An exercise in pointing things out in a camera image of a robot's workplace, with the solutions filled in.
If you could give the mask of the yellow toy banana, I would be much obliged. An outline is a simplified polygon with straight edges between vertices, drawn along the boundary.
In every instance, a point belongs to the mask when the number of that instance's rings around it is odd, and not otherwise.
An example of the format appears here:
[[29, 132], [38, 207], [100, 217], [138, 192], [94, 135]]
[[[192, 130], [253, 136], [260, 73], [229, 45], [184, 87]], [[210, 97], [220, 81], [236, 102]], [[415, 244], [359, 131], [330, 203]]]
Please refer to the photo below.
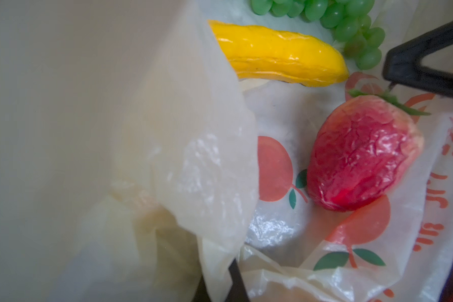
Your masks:
[[349, 77], [342, 54], [314, 36], [214, 20], [209, 25], [239, 79], [318, 88], [342, 83]]

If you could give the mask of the yellow plastic fruit-print bag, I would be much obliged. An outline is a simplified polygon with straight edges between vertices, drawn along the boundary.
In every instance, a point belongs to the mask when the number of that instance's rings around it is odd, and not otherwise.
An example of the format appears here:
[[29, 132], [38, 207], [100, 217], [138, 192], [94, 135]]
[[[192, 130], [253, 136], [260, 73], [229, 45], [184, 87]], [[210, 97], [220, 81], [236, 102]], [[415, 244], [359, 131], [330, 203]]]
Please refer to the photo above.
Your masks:
[[437, 301], [453, 263], [453, 99], [387, 207], [259, 199], [257, 138], [301, 182], [343, 84], [240, 82], [208, 20], [248, 1], [0, 1], [0, 301]]

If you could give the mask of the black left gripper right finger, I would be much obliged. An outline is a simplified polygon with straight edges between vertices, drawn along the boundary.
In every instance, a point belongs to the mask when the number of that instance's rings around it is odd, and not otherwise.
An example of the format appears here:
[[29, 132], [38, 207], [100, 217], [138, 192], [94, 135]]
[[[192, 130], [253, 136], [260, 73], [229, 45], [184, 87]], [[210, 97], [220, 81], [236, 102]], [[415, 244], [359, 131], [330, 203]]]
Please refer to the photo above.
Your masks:
[[240, 273], [239, 265], [234, 259], [229, 267], [232, 286], [226, 297], [226, 302], [250, 302], [250, 299], [245, 289], [245, 284]]

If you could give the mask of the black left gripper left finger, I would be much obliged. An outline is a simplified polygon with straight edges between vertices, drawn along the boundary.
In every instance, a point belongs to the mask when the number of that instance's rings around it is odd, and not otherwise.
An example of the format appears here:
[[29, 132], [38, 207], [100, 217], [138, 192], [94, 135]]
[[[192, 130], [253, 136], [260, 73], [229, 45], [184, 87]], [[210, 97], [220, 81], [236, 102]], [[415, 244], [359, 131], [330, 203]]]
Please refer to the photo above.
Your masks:
[[204, 277], [201, 277], [192, 302], [211, 302]]

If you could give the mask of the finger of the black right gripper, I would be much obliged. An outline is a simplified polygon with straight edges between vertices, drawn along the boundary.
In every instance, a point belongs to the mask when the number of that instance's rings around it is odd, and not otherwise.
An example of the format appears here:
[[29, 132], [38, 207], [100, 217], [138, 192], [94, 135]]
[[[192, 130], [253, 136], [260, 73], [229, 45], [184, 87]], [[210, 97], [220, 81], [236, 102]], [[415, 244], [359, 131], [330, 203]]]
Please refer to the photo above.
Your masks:
[[397, 84], [453, 99], [453, 74], [422, 65], [422, 59], [453, 45], [453, 21], [409, 40], [385, 57], [382, 76]]

